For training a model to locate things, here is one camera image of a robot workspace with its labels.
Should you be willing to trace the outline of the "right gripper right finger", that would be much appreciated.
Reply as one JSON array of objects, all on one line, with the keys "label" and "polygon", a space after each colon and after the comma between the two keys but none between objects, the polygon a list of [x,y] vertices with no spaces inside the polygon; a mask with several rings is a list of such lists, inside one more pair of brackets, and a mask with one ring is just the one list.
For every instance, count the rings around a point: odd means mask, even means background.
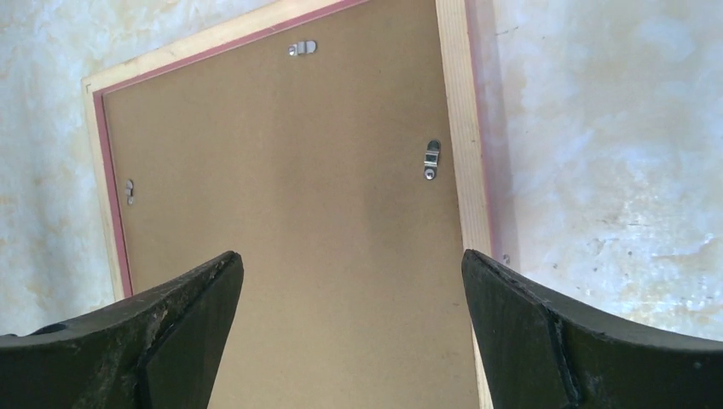
[{"label": "right gripper right finger", "polygon": [[608,314],[479,251],[461,272],[494,407],[721,407],[721,342]]}]

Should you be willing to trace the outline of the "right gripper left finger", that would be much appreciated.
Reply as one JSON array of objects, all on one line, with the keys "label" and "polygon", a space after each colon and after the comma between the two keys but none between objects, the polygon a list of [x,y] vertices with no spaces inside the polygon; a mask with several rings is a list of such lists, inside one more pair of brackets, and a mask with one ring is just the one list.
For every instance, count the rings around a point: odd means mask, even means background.
[{"label": "right gripper left finger", "polygon": [[227,251],[105,308],[2,336],[2,407],[208,407],[243,278]]}]

